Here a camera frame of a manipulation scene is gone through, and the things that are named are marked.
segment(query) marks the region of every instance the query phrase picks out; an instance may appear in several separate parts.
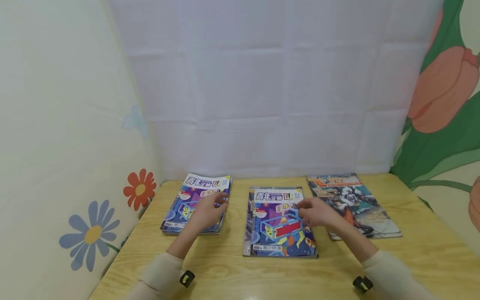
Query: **comic magazine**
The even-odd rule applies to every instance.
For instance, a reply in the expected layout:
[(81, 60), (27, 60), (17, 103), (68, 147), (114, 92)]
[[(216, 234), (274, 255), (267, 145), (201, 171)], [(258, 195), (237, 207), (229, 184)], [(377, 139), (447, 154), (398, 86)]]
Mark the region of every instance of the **comic magazine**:
[(298, 216), (301, 187), (251, 187), (243, 255), (317, 258), (315, 238)]
[[(355, 173), (308, 176), (313, 195), (329, 204), (368, 238), (401, 237), (402, 233)], [(333, 240), (340, 238), (330, 233)]]
[[(160, 229), (166, 234), (179, 234), (192, 216), (200, 199), (215, 192), (230, 194), (230, 187), (230, 176), (210, 178), (189, 173), (165, 216)], [(219, 234), (222, 229), (224, 216), (225, 214), (222, 215), (217, 224), (202, 231), (202, 234)]]

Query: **painted wall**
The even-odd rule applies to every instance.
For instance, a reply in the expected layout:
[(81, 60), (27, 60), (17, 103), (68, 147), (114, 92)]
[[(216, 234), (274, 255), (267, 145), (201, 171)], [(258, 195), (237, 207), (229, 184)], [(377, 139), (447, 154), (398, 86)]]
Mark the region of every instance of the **painted wall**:
[(445, 1), (391, 169), (478, 255), (479, 12), (477, 0)]
[(2, 299), (87, 299), (162, 183), (108, 11), (0, 1)]
[(168, 179), (390, 169), (443, 0), (108, 0)]

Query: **stack of magazines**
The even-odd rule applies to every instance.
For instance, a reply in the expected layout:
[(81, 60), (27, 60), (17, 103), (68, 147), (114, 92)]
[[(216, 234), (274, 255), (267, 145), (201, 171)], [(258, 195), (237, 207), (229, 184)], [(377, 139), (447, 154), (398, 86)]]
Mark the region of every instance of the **stack of magazines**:
[[(166, 234), (179, 234), (192, 216), (200, 199), (215, 192), (230, 194), (230, 187), (230, 176), (210, 178), (189, 173), (160, 229)], [(218, 223), (203, 230), (202, 234), (219, 234), (222, 230), (224, 217), (225, 213)]]
[[(308, 176), (314, 196), (329, 204), (368, 238), (401, 237), (402, 233), (355, 173)], [(333, 240), (340, 237), (330, 232)]]
[(302, 199), (301, 187), (250, 187), (243, 255), (318, 258), (296, 208)]

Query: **wooden table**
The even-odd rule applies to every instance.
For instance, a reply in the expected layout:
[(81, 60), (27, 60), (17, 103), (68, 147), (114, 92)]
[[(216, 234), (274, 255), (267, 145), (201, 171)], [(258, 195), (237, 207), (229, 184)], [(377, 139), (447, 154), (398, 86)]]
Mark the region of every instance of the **wooden table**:
[[(399, 257), (439, 299), (479, 299), (480, 259), (396, 176), (360, 178), (404, 235), (373, 242)], [(175, 237), (159, 227), (181, 184), (161, 186), (91, 300), (121, 299), (153, 257), (172, 243)], [(196, 278), (189, 288), (180, 286), (173, 299), (376, 299), (372, 291), (356, 294), (352, 281), (362, 269), (345, 244), (331, 241), (324, 228), (314, 229), (318, 259), (243, 257), (250, 186), (302, 186), (305, 197), (312, 196), (305, 177), (234, 179), (221, 235), (197, 239), (183, 267)]]

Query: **hand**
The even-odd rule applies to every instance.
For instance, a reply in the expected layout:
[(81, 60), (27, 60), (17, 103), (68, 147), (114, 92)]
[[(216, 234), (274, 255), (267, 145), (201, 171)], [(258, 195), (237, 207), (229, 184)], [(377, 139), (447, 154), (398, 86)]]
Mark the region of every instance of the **hand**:
[(327, 228), (336, 228), (343, 225), (345, 220), (336, 213), (336, 211), (326, 204), (320, 198), (303, 199), (297, 203), (299, 216), (302, 223), (310, 227), (324, 226)]
[(228, 203), (223, 198), (227, 198), (227, 193), (215, 193), (201, 199), (195, 211), (192, 213), (188, 224), (197, 230), (203, 230), (215, 225), (227, 210)]

